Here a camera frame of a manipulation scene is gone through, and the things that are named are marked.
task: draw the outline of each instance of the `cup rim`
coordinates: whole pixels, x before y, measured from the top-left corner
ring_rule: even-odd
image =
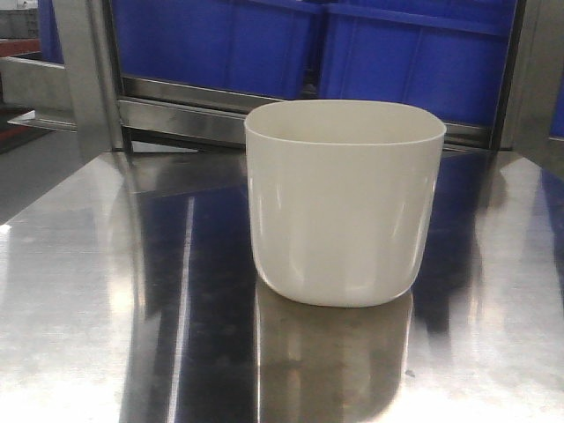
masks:
[[[281,137],[272,137],[266,134],[263,134],[257,130],[254,130],[251,127],[250,124],[250,120],[253,118],[253,116],[256,113],[260,113],[260,111],[265,110],[266,108],[280,108],[280,107],[285,107],[287,106],[288,103],[336,103],[336,102],[340,102],[340,103],[351,103],[351,104],[367,104],[367,103],[377,103],[380,105],[387,105],[390,107],[394,107],[394,108],[405,108],[405,109],[410,109],[410,110],[416,110],[417,113],[421,113],[421,114],[425,114],[428,117],[430,117],[431,119],[435,120],[436,123],[439,123],[441,125],[441,130],[437,131],[437,133],[431,137],[425,137],[422,139],[414,139],[414,140],[410,140],[410,141],[399,141],[399,142],[391,142],[391,143],[327,143],[327,142],[317,142],[317,141],[302,141],[302,140],[298,140],[298,139],[288,139],[288,138],[281,138]],[[276,142],[280,142],[280,143],[285,143],[285,144],[296,144],[296,145],[320,145],[320,146],[335,146],[335,147],[354,147],[354,146],[370,146],[370,147],[376,147],[376,146],[387,146],[387,147],[391,147],[392,145],[417,145],[417,144],[424,144],[424,143],[429,143],[432,141],[435,141],[437,139],[440,138],[444,138],[446,132],[447,132],[447,126],[444,124],[444,122],[439,119],[437,116],[433,115],[431,112],[425,110],[424,108],[418,108],[416,106],[412,106],[409,104],[404,104],[404,103],[396,103],[393,101],[379,101],[379,100],[282,100],[282,101],[274,101],[272,103],[268,103],[268,104],[264,104],[262,106],[259,106],[257,108],[254,108],[253,110],[251,110],[249,112],[249,114],[245,117],[244,120],[244,127],[245,127],[245,131],[247,131],[248,133],[252,133],[256,136],[262,137],[262,138],[268,138],[272,141],[276,141]]]

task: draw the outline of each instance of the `metal frame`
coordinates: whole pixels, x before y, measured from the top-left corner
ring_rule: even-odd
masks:
[[[554,106],[564,69],[564,7],[561,0],[520,0],[508,71],[493,134],[493,147],[515,149],[545,161]]]
[[[548,138],[564,65],[561,0],[520,0],[498,114],[492,129],[448,122],[452,145],[534,150]],[[130,130],[201,145],[244,147],[242,120],[252,108],[280,101],[120,73],[110,0],[54,0],[64,66],[29,57],[0,60],[6,101],[32,107],[14,120],[77,130],[85,161],[128,150]]]

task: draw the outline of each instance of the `white cup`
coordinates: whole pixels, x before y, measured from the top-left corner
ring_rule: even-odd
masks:
[[[308,304],[391,301],[417,276],[446,128],[425,110],[297,100],[245,120],[255,265]]]

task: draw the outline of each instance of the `blue bin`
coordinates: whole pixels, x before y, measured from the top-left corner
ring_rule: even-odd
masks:
[[[470,20],[507,29],[513,22],[516,6],[516,0],[340,0],[340,3]]]
[[[551,134],[557,137],[564,137],[564,81],[562,81],[560,95],[556,103]]]
[[[63,62],[59,33],[56,30],[55,11],[52,0],[39,0],[39,43],[43,60],[52,63]]]
[[[288,99],[300,94],[323,12],[295,0],[114,0],[113,9],[124,73]]]
[[[508,28],[331,4],[319,96],[385,100],[441,119],[491,125]]]

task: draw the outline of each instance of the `stainless steel table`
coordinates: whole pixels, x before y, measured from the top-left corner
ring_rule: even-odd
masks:
[[[564,183],[445,153],[387,305],[257,280],[244,156],[100,156],[0,226],[0,421],[564,421]]]

